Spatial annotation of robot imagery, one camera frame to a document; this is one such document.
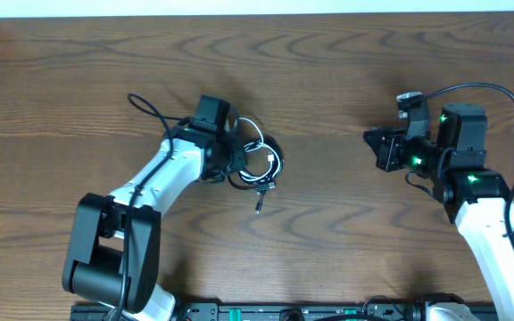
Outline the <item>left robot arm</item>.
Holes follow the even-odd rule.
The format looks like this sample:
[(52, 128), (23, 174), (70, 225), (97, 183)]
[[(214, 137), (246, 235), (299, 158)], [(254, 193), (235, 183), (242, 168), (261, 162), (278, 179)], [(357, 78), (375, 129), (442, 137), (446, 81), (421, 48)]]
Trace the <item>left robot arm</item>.
[(125, 185), (78, 203), (62, 272), (65, 291), (108, 307), (105, 320), (169, 320), (175, 297), (157, 283), (162, 218), (198, 180), (220, 183), (247, 163), (238, 114), (201, 95), (166, 127), (154, 157)]

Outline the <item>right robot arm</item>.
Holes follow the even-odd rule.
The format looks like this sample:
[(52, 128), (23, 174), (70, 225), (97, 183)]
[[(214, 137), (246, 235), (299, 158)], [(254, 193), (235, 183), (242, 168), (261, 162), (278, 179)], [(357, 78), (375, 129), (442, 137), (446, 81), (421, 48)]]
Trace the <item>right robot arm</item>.
[(436, 140), (429, 134), (426, 103), (403, 109), (404, 127), (374, 127), (363, 135), (385, 172), (407, 169), (433, 183), (471, 249), (492, 296), (497, 317), (514, 320), (514, 204), (502, 175), (485, 167), (485, 109), (447, 103)]

